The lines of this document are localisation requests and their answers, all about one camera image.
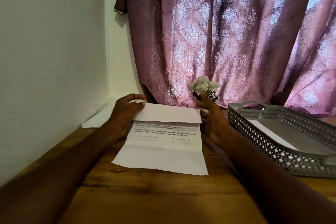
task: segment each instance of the white wall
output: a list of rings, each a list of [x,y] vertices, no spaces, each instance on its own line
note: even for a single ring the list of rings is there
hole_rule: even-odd
[[[127,14],[114,11],[116,0],[105,0],[111,95],[142,93],[129,33]]]
[[[1,186],[93,115],[109,89],[103,0],[0,6]],[[116,55],[129,52],[119,31]]]

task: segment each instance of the left hand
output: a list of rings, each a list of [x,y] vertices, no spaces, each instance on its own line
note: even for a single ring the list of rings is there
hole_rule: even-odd
[[[146,99],[146,96],[142,94],[129,94],[119,98],[116,101],[111,117],[108,120],[108,122],[111,122],[120,133],[119,138],[124,136],[127,126],[131,123],[134,115],[145,107],[144,102],[129,103],[134,99]]]

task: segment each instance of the damask pattern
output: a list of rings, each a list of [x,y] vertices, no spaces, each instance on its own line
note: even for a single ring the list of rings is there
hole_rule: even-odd
[[[207,75],[219,103],[258,100],[336,114],[336,0],[127,0],[140,83],[193,107]]]

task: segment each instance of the perforated tray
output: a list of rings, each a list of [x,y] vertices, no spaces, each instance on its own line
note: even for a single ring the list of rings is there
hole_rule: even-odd
[[[263,110],[244,109],[250,104]],[[293,175],[336,178],[336,127],[292,109],[261,102],[229,103],[230,123],[254,146]],[[249,120],[257,120],[290,143],[290,149]]]

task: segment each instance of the right hand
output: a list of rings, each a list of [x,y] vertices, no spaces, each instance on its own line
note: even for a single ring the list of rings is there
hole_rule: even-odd
[[[204,92],[201,93],[201,98],[202,101],[198,102],[197,106],[209,111],[209,113],[201,111],[201,117],[205,119],[201,126],[202,132],[216,145],[220,146],[223,135],[233,128],[225,118],[221,108],[209,99]]]

